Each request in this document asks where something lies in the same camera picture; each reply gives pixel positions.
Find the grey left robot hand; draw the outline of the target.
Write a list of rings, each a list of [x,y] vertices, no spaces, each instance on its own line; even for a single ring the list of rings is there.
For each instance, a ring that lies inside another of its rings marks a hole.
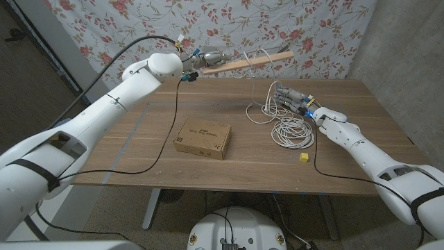
[[[213,65],[224,64],[232,60],[232,56],[228,55],[214,47],[203,47],[196,49],[190,58],[191,68],[200,69]]]

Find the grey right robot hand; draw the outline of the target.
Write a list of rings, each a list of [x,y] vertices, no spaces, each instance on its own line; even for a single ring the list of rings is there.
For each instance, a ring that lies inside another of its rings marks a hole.
[[[301,116],[312,117],[314,112],[321,107],[313,96],[307,96],[280,83],[275,85],[274,99],[284,108]]]

